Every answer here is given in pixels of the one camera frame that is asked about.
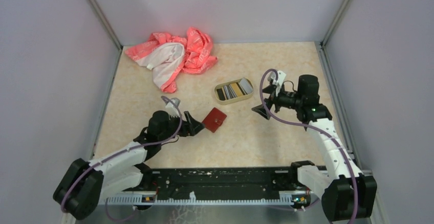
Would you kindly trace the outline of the red card holder wallet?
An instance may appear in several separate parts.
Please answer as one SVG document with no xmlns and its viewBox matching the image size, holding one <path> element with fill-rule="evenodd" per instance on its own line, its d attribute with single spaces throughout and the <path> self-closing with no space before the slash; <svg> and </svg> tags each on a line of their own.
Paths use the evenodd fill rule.
<svg viewBox="0 0 434 224">
<path fill-rule="evenodd" d="M 214 107 L 204 118 L 202 123 L 204 124 L 206 129 L 208 129 L 212 133 L 215 133 L 222 126 L 226 118 L 227 115 L 224 112 Z"/>
</svg>

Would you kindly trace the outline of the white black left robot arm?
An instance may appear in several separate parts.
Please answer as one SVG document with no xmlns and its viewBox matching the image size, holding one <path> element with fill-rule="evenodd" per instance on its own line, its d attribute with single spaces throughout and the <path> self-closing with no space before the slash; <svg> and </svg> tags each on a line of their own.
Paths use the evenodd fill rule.
<svg viewBox="0 0 434 224">
<path fill-rule="evenodd" d="M 73 161 L 55 189 L 53 200 L 60 205 L 62 212 L 83 220 L 101 201 L 123 190 L 134 187 L 147 190 L 153 185 L 154 177 L 144 171 L 142 164 L 172 138 L 192 137 L 204 128 L 205 125 L 188 111 L 179 117 L 158 110 L 125 147 L 104 158 Z"/>
</svg>

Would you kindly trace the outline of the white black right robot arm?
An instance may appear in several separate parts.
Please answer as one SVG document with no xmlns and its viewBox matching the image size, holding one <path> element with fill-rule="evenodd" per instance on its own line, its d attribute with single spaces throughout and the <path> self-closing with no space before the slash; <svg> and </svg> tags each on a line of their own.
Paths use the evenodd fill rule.
<svg viewBox="0 0 434 224">
<path fill-rule="evenodd" d="M 284 124 L 300 126 L 315 140 L 327 173 L 309 161 L 295 162 L 295 171 L 288 175 L 294 189 L 306 186 L 317 195 L 329 222 L 368 218 L 373 212 L 377 183 L 356 165 L 339 138 L 332 115 L 320 103 L 318 78 L 301 75 L 298 87 L 285 90 L 286 74 L 267 70 L 261 78 L 261 104 L 252 111 L 267 120 L 274 118 Z"/>
</svg>

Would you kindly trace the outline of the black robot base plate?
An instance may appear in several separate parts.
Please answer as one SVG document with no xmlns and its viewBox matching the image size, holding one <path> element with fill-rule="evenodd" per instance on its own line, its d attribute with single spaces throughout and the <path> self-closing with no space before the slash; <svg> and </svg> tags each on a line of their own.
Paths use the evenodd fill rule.
<svg viewBox="0 0 434 224">
<path fill-rule="evenodd" d="M 295 207 L 312 203 L 312 193 L 296 182 L 291 167 L 145 169 L 142 182 L 126 193 L 156 193 L 158 199 L 199 200 L 277 199 L 291 194 Z"/>
</svg>

